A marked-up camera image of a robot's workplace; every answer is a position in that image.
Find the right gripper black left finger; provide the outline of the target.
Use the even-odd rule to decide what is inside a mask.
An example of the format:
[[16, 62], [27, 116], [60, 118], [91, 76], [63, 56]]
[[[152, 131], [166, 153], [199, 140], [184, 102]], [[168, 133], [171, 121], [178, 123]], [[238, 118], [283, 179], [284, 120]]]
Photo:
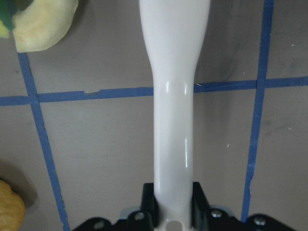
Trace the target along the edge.
[[153, 183], [145, 183], [143, 185], [141, 209], [150, 214], [153, 226], [156, 228], [159, 223], [159, 207], [154, 195]]

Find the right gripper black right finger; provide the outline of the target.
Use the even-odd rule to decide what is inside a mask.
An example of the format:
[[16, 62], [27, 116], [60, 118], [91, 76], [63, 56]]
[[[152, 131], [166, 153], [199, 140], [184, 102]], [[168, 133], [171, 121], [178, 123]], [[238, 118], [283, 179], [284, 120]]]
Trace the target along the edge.
[[193, 182], [192, 189], [192, 227], [194, 229], [208, 229], [209, 202], [199, 182]]

